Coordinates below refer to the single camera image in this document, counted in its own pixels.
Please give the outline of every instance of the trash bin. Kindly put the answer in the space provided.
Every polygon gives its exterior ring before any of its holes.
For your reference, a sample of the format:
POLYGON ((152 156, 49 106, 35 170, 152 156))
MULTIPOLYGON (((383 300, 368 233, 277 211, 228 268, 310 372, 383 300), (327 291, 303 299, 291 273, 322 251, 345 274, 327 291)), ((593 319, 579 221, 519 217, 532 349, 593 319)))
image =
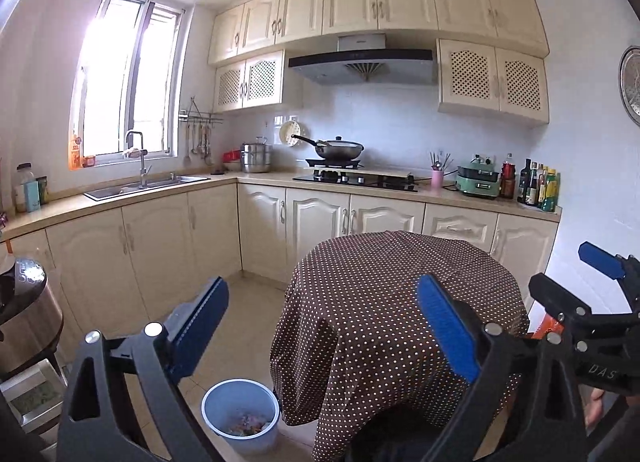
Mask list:
POLYGON ((259 382, 249 379, 219 382, 203 397, 201 410, 207 426, 238 453, 264 453, 276 443, 280 406, 273 392, 259 382), (261 416, 267 420, 267 425, 251 436, 228 434, 243 415, 261 416))

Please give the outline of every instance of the human hand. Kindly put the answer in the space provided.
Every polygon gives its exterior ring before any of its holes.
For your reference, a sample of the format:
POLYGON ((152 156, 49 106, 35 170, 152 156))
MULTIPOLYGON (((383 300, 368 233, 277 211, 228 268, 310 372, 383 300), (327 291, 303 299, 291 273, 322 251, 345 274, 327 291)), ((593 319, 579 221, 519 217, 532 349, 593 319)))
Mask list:
POLYGON ((603 395, 604 390, 600 388, 594 388, 591 392, 591 401, 584 408, 584 424, 587 428, 594 426, 602 418, 604 408, 602 403, 603 395))

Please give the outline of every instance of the cabinet door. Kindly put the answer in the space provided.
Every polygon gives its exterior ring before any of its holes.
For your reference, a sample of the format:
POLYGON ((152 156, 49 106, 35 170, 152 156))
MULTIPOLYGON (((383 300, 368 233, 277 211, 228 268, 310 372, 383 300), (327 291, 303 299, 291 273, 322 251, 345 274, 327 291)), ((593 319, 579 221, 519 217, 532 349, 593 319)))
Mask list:
POLYGON ((216 16, 209 47, 209 64, 233 57, 238 53, 243 8, 243 5, 238 5, 216 16))
POLYGON ((287 189, 287 261, 290 270, 320 242, 344 236, 349 227, 349 195, 287 189))
POLYGON ((422 202, 351 195, 350 233, 420 233, 424 221, 424 206, 422 202))
POLYGON ((324 0, 322 33, 378 28, 377 0, 324 0))
POLYGON ((427 204, 422 234, 464 240, 490 252, 497 221, 497 213, 490 211, 427 204))
POLYGON ((131 265, 120 209, 47 228, 53 261, 83 333, 140 332, 148 315, 131 265))
POLYGON ((555 222, 498 215, 491 256, 516 279, 527 310, 533 304, 529 280, 534 274, 545 272, 557 230, 555 222))
POLYGON ((216 70, 213 111, 225 112, 242 108, 245 61, 232 63, 216 70))
POLYGON ((199 287, 242 270, 236 185, 187 193, 199 287))
POLYGON ((276 43, 322 34, 323 0, 280 0, 276 43))
POLYGON ((163 321, 199 293, 187 194, 122 208, 131 262, 149 317, 163 321))
POLYGON ((548 124, 545 62, 502 48, 495 49, 500 81, 500 111, 548 124))
POLYGON ((283 50, 248 59, 244 66, 242 107, 281 103, 283 67, 283 50))
POLYGON ((524 52, 548 54, 545 28, 536 0, 489 0, 494 12, 498 38, 516 41, 524 52))
POLYGON ((500 109, 498 69, 493 47, 463 41, 438 40, 439 110, 472 113, 500 109))
POLYGON ((378 0, 380 28, 437 29, 434 0, 378 0))
POLYGON ((10 241, 10 246, 15 256, 35 260, 42 265, 47 273, 47 283, 60 305, 65 320, 62 334, 60 334, 60 342, 58 343, 58 354, 65 363, 73 362, 83 334, 60 285, 60 272, 56 270, 53 263, 53 257, 49 251, 47 233, 41 230, 19 236, 10 241))
POLYGON ((252 0, 244 4, 238 54, 273 45, 280 0, 252 0))
POLYGON ((489 0, 435 0, 438 28, 497 37, 489 0))
POLYGON ((288 282, 283 187, 238 184, 242 270, 288 282))

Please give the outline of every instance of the utensil rack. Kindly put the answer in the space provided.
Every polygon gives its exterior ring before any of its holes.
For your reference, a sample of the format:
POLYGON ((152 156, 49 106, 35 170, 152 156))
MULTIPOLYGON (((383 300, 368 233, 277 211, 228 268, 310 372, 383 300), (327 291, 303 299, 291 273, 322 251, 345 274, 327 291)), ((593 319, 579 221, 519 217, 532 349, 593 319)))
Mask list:
POLYGON ((201 112, 196 106, 195 97, 191 98, 191 104, 188 110, 178 111, 178 121, 180 122, 210 122, 212 124, 222 124, 224 119, 214 117, 211 112, 201 112))

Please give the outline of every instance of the stainless steel pot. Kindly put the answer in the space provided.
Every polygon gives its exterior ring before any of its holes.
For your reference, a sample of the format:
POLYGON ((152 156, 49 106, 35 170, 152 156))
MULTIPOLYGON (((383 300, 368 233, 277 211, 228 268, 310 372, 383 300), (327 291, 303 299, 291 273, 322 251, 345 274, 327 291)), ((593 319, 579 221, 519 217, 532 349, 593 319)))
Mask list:
POLYGON ((266 137, 256 137, 262 142, 243 144, 240 150, 240 166, 245 173, 266 173, 271 170, 271 145, 266 137))
POLYGON ((312 140, 302 137, 302 135, 292 135, 291 137, 299 138, 315 146, 316 153, 325 160, 354 160, 364 150, 364 146, 359 142, 342 140, 342 137, 336 137, 335 140, 312 140))
POLYGON ((62 311, 40 264, 16 258, 0 275, 0 381, 53 354, 62 311))

